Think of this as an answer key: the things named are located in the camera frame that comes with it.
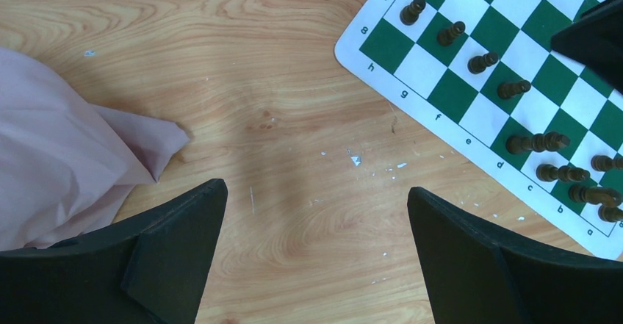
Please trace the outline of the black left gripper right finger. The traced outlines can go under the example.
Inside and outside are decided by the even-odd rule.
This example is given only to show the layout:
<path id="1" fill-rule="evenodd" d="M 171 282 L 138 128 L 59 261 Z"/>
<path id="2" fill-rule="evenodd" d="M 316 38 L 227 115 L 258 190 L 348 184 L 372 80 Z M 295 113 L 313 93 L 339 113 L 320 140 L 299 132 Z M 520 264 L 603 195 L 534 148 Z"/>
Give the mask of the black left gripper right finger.
<path id="1" fill-rule="evenodd" d="M 407 209 L 437 323 L 620 323 L 622 263 L 532 240 L 413 187 Z"/>

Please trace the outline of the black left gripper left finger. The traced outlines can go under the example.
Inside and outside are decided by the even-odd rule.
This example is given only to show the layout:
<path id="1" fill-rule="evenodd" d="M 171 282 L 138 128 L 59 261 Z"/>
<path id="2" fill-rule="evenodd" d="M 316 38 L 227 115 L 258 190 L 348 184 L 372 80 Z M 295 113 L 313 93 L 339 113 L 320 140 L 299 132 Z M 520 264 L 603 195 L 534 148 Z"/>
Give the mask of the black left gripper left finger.
<path id="1" fill-rule="evenodd" d="M 110 226 L 1 253 L 3 323 L 194 323 L 226 210 L 212 179 Z"/>

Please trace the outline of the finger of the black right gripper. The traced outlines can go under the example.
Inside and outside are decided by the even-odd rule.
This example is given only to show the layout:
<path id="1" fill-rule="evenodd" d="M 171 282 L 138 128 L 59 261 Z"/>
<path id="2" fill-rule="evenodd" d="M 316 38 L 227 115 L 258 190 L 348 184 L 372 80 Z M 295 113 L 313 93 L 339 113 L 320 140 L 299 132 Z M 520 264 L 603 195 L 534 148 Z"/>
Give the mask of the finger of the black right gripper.
<path id="1" fill-rule="evenodd" d="M 554 34 L 553 51 L 585 65 L 622 92 L 622 0 L 605 0 Z"/>

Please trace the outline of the dark tall chess piece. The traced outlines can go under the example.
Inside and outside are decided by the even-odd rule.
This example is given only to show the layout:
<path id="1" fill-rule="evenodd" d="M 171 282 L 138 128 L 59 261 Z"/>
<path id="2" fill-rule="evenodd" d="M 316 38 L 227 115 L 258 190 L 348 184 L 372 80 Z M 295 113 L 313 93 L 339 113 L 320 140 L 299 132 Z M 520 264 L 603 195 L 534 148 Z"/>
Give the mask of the dark tall chess piece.
<path id="1" fill-rule="evenodd" d="M 569 146 L 571 139 L 558 132 L 547 132 L 535 134 L 531 137 L 510 136 L 505 144 L 510 154 L 523 154 L 534 151 L 541 153 L 544 151 L 556 152 Z"/>

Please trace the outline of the dark piece from tin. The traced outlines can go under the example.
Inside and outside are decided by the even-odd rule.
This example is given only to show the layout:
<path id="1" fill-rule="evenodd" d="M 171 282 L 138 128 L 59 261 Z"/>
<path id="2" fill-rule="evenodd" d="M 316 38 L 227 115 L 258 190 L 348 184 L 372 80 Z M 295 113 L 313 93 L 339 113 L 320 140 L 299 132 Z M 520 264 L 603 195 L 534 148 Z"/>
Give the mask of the dark piece from tin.
<path id="1" fill-rule="evenodd" d="M 606 207 L 618 207 L 622 203 L 622 194 L 610 187 L 573 185 L 569 197 L 578 203 L 602 204 Z"/>

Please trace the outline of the dark corner rook piece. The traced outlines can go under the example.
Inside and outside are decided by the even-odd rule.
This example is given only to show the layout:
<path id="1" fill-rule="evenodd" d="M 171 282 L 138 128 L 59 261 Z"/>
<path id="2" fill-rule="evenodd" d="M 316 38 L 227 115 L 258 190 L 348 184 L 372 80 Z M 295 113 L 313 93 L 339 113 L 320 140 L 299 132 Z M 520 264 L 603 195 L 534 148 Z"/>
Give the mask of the dark corner rook piece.
<path id="1" fill-rule="evenodd" d="M 623 221 L 623 211 L 618 207 L 601 205 L 598 209 L 598 216 L 605 222 L 615 223 Z"/>

